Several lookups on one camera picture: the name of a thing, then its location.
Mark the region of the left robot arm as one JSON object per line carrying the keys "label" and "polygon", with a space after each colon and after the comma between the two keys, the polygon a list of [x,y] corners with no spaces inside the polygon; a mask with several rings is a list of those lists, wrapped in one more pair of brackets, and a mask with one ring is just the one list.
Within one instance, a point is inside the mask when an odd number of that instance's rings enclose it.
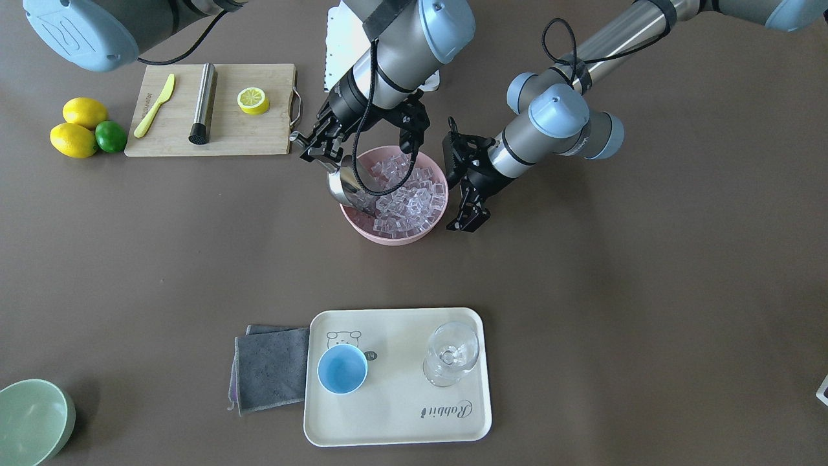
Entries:
{"label": "left robot arm", "polygon": [[583,95],[633,54],[665,38],[677,23],[718,12],[793,32],[826,17],[825,1],[634,1],[582,44],[573,43],[540,74],[524,72],[507,90],[515,117],[496,136],[464,135],[455,119],[443,140],[448,188],[461,200],[452,231],[476,231],[488,221],[488,198],[548,155],[606,159],[624,141],[624,125],[589,108]]}

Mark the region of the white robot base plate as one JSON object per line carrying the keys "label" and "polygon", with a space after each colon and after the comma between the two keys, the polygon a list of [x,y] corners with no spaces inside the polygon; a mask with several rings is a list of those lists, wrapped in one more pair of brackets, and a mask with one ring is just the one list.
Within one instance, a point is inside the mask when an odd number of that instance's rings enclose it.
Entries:
{"label": "white robot base plate", "polygon": [[[344,2],[340,1],[338,5],[328,9],[327,13],[327,32],[325,38],[326,54],[325,54],[325,71],[323,72],[323,92],[329,93],[334,88],[335,84],[346,74],[358,59],[369,51],[369,38],[364,32],[363,21],[349,8]],[[384,73],[390,72],[391,64],[385,65],[382,62],[379,70]],[[412,83],[411,78],[398,78],[401,74],[393,71],[394,74],[388,74],[388,78],[393,78],[394,83],[398,83],[401,87],[414,89],[412,87],[403,86]],[[439,71],[434,71],[429,76],[425,77],[422,82],[418,83],[417,89],[428,93],[437,91],[440,87],[441,79]]]}

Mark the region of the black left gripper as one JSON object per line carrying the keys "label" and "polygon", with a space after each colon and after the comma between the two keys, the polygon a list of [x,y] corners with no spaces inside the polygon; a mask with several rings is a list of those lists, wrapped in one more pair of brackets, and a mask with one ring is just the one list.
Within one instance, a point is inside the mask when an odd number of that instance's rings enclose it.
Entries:
{"label": "black left gripper", "polygon": [[[496,194],[499,176],[489,159],[489,150],[496,146],[496,139],[463,135],[452,116],[448,118],[448,124],[449,132],[442,142],[448,188],[467,181],[481,195]],[[459,186],[456,216],[446,225],[447,230],[472,233],[490,218],[486,199],[473,194],[473,188],[468,184]]]}

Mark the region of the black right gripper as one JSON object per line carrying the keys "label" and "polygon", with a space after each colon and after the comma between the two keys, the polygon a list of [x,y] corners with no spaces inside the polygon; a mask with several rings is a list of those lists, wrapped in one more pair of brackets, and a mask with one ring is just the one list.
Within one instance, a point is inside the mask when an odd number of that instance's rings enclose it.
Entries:
{"label": "black right gripper", "polygon": [[412,155],[423,144],[431,125],[425,105],[420,101],[423,95],[422,91],[405,94],[396,106],[384,109],[378,106],[379,92],[373,95],[371,104],[367,100],[369,95],[362,95],[360,91],[332,92],[317,115],[310,135],[293,131],[290,141],[301,148],[300,156],[308,162],[339,163],[344,155],[354,151],[347,150],[345,142],[358,129],[367,131],[385,120],[400,129],[399,147],[403,153]]}

